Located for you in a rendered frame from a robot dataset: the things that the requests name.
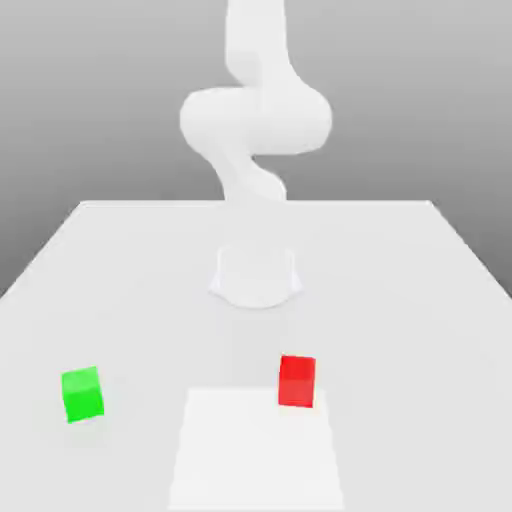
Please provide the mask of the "small red cube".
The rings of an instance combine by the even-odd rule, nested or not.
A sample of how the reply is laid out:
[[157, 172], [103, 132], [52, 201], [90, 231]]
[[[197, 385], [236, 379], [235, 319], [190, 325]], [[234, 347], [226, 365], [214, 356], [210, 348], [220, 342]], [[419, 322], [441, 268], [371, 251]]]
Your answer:
[[278, 404], [312, 408], [315, 376], [315, 358], [283, 354], [279, 367]]

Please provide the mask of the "small green cube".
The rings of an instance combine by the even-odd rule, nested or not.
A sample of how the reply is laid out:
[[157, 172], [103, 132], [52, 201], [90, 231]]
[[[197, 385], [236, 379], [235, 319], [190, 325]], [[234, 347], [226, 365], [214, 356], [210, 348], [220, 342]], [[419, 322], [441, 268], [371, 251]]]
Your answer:
[[62, 373], [61, 387], [68, 423], [104, 415], [104, 400], [96, 366]]

